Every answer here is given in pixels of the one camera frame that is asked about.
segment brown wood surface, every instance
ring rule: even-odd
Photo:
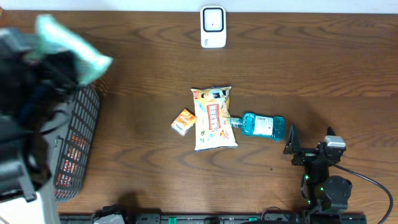
[[[38,13],[6,11],[0,25],[32,31]],[[194,130],[171,129],[181,110],[194,110],[191,87],[215,85],[232,86],[232,115],[282,115],[305,146],[333,126],[347,143],[340,164],[398,198],[398,16],[229,13],[226,47],[203,49],[199,13],[53,13],[114,58],[83,191],[61,213],[118,202],[187,213],[305,206],[303,167],[282,154],[284,141],[235,129],[238,148],[194,153]],[[330,170],[353,183],[349,212],[382,218],[381,189]],[[397,222],[395,209],[387,223]]]

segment white wall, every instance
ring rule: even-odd
[[[398,0],[0,0],[5,10],[198,12],[212,4],[224,6],[229,12],[398,12]]]

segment white label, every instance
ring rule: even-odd
[[[263,116],[256,116],[253,134],[272,135],[272,128],[274,126],[274,119]]]

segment mouthwash bottle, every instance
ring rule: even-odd
[[[241,128],[242,134],[259,136],[281,141],[285,137],[285,119],[281,116],[259,116],[254,113],[245,113],[243,118],[231,118],[234,128]]]

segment orange box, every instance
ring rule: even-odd
[[[173,121],[172,128],[182,136],[185,136],[185,134],[190,128],[192,128],[196,121],[197,117],[191,114],[187,109],[184,109]]]

